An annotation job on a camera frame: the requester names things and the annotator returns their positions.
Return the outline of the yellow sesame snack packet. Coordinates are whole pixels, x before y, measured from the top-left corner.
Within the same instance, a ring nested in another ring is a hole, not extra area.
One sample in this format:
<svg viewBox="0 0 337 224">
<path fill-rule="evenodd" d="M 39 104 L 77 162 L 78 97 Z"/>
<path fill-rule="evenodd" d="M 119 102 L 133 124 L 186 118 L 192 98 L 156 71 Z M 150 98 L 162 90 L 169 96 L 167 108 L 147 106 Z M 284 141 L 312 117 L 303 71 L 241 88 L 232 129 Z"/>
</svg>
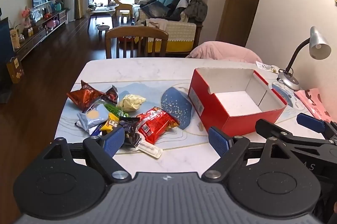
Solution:
<svg viewBox="0 0 337 224">
<path fill-rule="evenodd" d="M 113 113 L 108 114 L 108 119 L 104 125 L 100 128 L 100 131 L 106 131 L 110 133 L 114 128 L 119 125 L 119 117 L 115 116 Z"/>
</svg>

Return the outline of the light blue biscuit packet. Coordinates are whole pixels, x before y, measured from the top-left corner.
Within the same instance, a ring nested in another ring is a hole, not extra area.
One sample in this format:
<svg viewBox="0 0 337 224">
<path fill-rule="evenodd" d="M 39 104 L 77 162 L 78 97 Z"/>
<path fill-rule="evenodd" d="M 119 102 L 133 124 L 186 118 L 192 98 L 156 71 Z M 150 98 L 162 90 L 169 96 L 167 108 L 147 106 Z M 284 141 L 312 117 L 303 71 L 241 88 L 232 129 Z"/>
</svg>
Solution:
<svg viewBox="0 0 337 224">
<path fill-rule="evenodd" d="M 75 122 L 75 126 L 89 132 L 91 128 L 105 123 L 108 119 L 108 113 L 109 111 L 103 104 L 98 104 L 95 108 L 86 113 L 77 113 L 78 121 Z"/>
</svg>

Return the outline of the black chocolate packet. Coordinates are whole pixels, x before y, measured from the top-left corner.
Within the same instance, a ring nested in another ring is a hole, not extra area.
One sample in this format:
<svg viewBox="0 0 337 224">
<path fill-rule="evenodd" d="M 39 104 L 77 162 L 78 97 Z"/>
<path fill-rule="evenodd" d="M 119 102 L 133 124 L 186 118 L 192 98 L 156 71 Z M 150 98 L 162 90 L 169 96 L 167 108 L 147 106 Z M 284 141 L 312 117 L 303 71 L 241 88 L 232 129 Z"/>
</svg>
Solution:
<svg viewBox="0 0 337 224">
<path fill-rule="evenodd" d="M 137 117 L 120 117 L 119 125 L 124 129 L 124 145 L 135 148 L 140 142 L 136 129 L 139 121 L 140 118 Z"/>
</svg>

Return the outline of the white stick snack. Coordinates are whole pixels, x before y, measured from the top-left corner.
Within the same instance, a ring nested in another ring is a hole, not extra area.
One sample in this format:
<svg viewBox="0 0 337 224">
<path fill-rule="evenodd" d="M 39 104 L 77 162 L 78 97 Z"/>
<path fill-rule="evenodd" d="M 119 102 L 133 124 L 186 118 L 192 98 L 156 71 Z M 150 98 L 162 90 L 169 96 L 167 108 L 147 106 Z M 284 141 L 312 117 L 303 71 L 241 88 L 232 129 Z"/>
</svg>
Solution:
<svg viewBox="0 0 337 224">
<path fill-rule="evenodd" d="M 136 150 L 146 153 L 147 155 L 159 159 L 162 155 L 163 150 L 156 147 L 155 145 L 146 141 L 145 137 L 142 134 L 139 135 L 139 141 L 136 144 Z"/>
</svg>

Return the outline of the green snack bar packet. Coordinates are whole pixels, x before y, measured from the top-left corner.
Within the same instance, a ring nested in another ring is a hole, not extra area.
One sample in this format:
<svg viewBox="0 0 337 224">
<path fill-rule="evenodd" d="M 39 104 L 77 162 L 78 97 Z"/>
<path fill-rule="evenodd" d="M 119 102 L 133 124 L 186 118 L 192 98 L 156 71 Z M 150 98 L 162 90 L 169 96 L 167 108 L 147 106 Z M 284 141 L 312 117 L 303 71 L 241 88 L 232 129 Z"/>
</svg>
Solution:
<svg viewBox="0 0 337 224">
<path fill-rule="evenodd" d="M 117 106 L 112 105 L 110 103 L 104 103 L 104 107 L 112 114 L 114 114 L 116 117 L 129 117 L 129 114 L 121 109 L 119 109 Z"/>
</svg>

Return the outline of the red cardboard box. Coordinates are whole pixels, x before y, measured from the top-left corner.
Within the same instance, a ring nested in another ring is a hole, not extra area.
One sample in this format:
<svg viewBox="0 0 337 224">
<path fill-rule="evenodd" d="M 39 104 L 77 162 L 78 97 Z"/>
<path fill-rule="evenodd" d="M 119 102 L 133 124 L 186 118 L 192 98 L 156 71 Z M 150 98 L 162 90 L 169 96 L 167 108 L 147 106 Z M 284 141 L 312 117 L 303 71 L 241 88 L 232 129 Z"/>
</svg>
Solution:
<svg viewBox="0 0 337 224">
<path fill-rule="evenodd" d="M 255 131 L 255 123 L 274 123 L 287 102 L 253 69 L 194 70 L 188 96 L 205 130 L 220 129 L 228 136 Z"/>
</svg>

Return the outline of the orange-brown triangular snack bag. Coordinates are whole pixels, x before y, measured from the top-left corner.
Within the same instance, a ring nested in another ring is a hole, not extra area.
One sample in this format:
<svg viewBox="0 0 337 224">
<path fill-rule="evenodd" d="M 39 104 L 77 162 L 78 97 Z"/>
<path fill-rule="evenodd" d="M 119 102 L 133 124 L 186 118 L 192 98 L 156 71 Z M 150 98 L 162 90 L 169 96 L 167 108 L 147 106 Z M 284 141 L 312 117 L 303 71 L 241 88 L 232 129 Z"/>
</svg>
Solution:
<svg viewBox="0 0 337 224">
<path fill-rule="evenodd" d="M 82 111 L 85 112 L 103 92 L 96 90 L 83 80 L 80 81 L 81 89 L 68 92 L 67 97 Z"/>
</svg>

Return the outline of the pale yellow snack bag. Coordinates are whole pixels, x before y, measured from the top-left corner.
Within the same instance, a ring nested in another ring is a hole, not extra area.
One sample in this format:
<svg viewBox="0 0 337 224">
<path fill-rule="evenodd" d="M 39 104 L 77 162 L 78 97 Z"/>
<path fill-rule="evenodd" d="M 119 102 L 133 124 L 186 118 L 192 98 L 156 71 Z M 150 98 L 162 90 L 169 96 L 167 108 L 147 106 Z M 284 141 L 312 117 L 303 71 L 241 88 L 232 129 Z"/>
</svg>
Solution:
<svg viewBox="0 0 337 224">
<path fill-rule="evenodd" d="M 146 98 L 134 95 L 127 94 L 124 98 L 118 103 L 118 107 L 125 112 L 134 112 L 139 110 L 140 106 L 146 101 Z"/>
</svg>

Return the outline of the dark brown snack packet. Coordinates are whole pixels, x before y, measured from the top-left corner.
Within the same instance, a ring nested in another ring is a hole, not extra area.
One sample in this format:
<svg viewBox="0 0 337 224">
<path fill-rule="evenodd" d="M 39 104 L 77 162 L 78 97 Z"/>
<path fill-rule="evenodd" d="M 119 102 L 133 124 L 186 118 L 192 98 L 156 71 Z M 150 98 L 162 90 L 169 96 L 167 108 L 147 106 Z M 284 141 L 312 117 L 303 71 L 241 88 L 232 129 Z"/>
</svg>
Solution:
<svg viewBox="0 0 337 224">
<path fill-rule="evenodd" d="M 112 103 L 112 104 L 115 104 L 117 105 L 118 104 L 118 98 L 119 98 L 119 95 L 118 95 L 118 90 L 117 88 L 112 85 L 101 97 L 103 100 L 109 102 L 109 103 Z"/>
</svg>

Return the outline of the red snack bag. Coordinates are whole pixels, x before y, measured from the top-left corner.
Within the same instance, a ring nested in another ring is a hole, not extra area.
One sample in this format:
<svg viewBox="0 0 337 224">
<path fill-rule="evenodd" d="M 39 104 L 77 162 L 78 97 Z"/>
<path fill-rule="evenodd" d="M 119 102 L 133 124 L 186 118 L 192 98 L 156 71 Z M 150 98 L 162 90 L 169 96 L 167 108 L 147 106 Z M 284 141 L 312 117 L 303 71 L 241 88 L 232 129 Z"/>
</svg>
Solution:
<svg viewBox="0 0 337 224">
<path fill-rule="evenodd" d="M 180 125 L 176 118 L 159 107 L 153 107 L 147 112 L 139 114 L 137 118 L 140 118 L 136 128 L 137 132 L 142 134 L 151 144 L 155 144 L 161 135 L 169 129 Z"/>
</svg>

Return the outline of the white paper leaflet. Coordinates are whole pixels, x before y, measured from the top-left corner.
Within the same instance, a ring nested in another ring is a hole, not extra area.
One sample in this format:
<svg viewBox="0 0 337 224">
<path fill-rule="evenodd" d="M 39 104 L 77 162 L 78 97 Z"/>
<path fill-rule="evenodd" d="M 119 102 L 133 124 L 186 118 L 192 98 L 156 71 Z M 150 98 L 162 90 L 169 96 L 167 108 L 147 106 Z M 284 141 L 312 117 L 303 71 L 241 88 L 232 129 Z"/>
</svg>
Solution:
<svg viewBox="0 0 337 224">
<path fill-rule="evenodd" d="M 279 73 L 279 67 L 277 67 L 275 65 L 267 65 L 267 64 L 261 63 L 259 61 L 256 61 L 255 63 L 257 65 L 258 69 L 265 70 L 265 71 L 275 73 L 275 74 Z"/>
</svg>

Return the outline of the silver desk lamp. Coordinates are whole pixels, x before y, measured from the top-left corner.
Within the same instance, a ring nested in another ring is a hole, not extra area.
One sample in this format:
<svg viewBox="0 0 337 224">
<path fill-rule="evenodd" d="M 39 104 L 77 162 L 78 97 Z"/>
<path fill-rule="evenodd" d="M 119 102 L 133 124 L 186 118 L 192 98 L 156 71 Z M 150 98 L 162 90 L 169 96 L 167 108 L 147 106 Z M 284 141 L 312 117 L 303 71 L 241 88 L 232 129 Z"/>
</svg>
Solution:
<svg viewBox="0 0 337 224">
<path fill-rule="evenodd" d="M 321 61 L 331 55 L 332 49 L 327 39 L 316 26 L 310 28 L 310 34 L 295 49 L 285 69 L 279 69 L 277 81 L 293 91 L 302 88 L 300 80 L 309 74 L 310 59 Z"/>
</svg>

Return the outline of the wooden dining chair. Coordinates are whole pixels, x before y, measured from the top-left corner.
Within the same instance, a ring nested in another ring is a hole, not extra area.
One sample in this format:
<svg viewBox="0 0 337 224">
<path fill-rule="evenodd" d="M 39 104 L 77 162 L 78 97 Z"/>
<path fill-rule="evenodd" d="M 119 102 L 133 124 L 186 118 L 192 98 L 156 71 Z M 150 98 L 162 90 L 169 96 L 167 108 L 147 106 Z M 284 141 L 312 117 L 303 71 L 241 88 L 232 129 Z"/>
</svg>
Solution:
<svg viewBox="0 0 337 224">
<path fill-rule="evenodd" d="M 111 41 L 116 39 L 116 58 L 119 59 L 119 46 L 122 41 L 123 58 L 127 57 L 127 43 L 130 42 L 130 57 L 164 57 L 166 55 L 169 35 L 167 32 L 148 26 L 118 26 L 107 31 L 104 35 L 105 53 L 107 59 L 112 59 Z"/>
</svg>

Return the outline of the wooden tv console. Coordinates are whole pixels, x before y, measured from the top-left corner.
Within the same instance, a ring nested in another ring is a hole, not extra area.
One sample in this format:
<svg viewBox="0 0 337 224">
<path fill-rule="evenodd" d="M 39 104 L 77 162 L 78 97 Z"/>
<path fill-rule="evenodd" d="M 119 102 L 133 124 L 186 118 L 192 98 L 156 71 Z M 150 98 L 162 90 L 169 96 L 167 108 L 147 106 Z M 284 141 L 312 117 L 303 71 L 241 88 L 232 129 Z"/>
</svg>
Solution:
<svg viewBox="0 0 337 224">
<path fill-rule="evenodd" d="M 25 41 L 20 43 L 20 48 L 15 49 L 15 55 L 22 61 L 28 53 L 35 49 L 47 37 L 51 36 L 56 30 L 67 24 L 66 9 L 51 14 L 48 19 L 41 19 L 33 27 L 33 35 L 25 38 Z"/>
</svg>

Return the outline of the sofa with cream throw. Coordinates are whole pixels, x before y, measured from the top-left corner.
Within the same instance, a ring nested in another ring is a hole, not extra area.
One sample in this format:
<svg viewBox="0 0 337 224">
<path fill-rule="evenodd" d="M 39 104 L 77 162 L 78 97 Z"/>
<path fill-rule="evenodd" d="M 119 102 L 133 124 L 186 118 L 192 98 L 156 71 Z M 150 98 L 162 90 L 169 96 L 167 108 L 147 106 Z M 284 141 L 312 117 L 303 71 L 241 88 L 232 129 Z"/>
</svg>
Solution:
<svg viewBox="0 0 337 224">
<path fill-rule="evenodd" d="M 198 46 L 208 7 L 203 0 L 136 0 L 134 22 L 168 34 L 166 52 L 187 54 Z"/>
</svg>

